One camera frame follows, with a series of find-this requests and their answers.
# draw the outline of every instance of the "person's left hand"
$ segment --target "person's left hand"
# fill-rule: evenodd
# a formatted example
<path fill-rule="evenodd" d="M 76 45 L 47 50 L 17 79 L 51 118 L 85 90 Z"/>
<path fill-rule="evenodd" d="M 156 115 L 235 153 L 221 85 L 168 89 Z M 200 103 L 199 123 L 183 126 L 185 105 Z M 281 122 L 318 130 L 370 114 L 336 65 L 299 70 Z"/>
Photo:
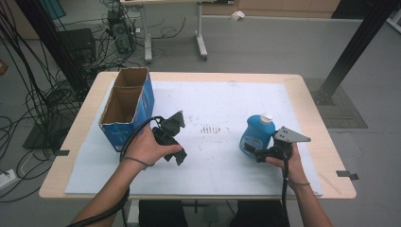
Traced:
<path fill-rule="evenodd" d="M 128 146 L 125 157 L 138 159 L 148 165 L 153 165 L 162 157 L 180 151 L 180 145 L 161 146 L 154 139 L 149 125 L 143 128 Z"/>

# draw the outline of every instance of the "forearm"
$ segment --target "forearm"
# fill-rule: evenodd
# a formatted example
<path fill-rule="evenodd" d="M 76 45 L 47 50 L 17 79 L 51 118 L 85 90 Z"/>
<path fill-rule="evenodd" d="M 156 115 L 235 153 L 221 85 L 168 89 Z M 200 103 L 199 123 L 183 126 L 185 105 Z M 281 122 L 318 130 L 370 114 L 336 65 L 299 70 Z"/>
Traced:
<path fill-rule="evenodd" d="M 118 204 L 130 187 L 132 180 L 143 167 L 142 164 L 136 162 L 123 161 L 99 193 L 74 218 L 73 223 L 99 215 Z M 112 215 L 94 223 L 93 226 L 112 226 L 114 218 L 115 215 Z"/>
<path fill-rule="evenodd" d="M 298 185 L 293 188 L 297 197 L 302 220 L 305 227 L 333 226 L 321 205 L 319 204 L 310 185 Z"/>

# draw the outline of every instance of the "white paper sheet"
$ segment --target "white paper sheet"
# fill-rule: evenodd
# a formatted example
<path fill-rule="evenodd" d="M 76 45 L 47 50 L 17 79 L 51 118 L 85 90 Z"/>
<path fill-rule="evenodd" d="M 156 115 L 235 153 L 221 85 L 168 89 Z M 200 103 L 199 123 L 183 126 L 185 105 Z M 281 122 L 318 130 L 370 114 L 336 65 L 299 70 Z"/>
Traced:
<path fill-rule="evenodd" d="M 186 127 L 176 140 L 188 156 L 180 166 L 174 158 L 170 162 L 161 159 L 155 166 L 142 171 L 131 184 L 132 194 L 281 195 L 281 169 L 266 163 L 258 164 L 238 145 L 247 128 L 247 118 L 253 114 L 272 114 L 276 129 L 286 126 L 302 133 L 284 84 L 153 81 L 152 86 L 156 100 L 153 115 L 167 118 L 183 110 Z M 79 150 L 65 193 L 97 193 L 118 165 L 119 154 L 97 124 L 107 98 L 105 95 Z M 322 195 L 305 144 L 300 143 L 299 150 L 315 194 Z"/>

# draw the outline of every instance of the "black metal pole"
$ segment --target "black metal pole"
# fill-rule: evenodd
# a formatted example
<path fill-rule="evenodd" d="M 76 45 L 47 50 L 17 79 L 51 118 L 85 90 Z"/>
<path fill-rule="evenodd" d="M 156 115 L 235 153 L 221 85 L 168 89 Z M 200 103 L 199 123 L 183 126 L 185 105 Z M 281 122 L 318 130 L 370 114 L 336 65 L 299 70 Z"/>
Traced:
<path fill-rule="evenodd" d="M 312 92 L 315 103 L 318 105 L 333 104 L 332 96 L 341 82 L 362 55 L 375 34 L 386 22 L 398 0 L 378 0 L 362 21 L 357 32 L 345 47 L 337 63 L 334 65 L 327 79 L 317 92 Z"/>
<path fill-rule="evenodd" d="M 15 0 L 15 2 L 44 42 L 47 50 L 64 73 L 78 98 L 83 100 L 89 91 L 89 85 L 83 77 L 83 69 L 79 70 L 79 65 L 74 63 L 40 0 Z"/>

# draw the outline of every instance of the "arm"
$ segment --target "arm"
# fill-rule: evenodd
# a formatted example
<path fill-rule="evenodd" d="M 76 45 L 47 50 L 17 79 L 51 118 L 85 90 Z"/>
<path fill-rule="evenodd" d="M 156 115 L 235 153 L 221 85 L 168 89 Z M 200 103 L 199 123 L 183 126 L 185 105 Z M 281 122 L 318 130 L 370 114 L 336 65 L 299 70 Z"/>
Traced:
<path fill-rule="evenodd" d="M 137 135 L 129 145 L 126 157 L 138 159 L 152 165 L 167 154 L 180 151 L 180 145 L 160 146 L 156 143 L 149 126 Z M 97 195 L 79 212 L 72 223 L 101 214 L 116 205 L 123 198 L 132 180 L 146 166 L 129 159 L 123 159 L 113 176 Z M 103 219 L 92 226 L 112 226 L 115 215 Z"/>
<path fill-rule="evenodd" d="M 284 168 L 284 162 L 268 157 L 266 162 Z M 304 226 L 333 226 L 313 194 L 302 167 L 297 145 L 292 144 L 292 157 L 288 161 L 288 185 L 295 192 Z"/>

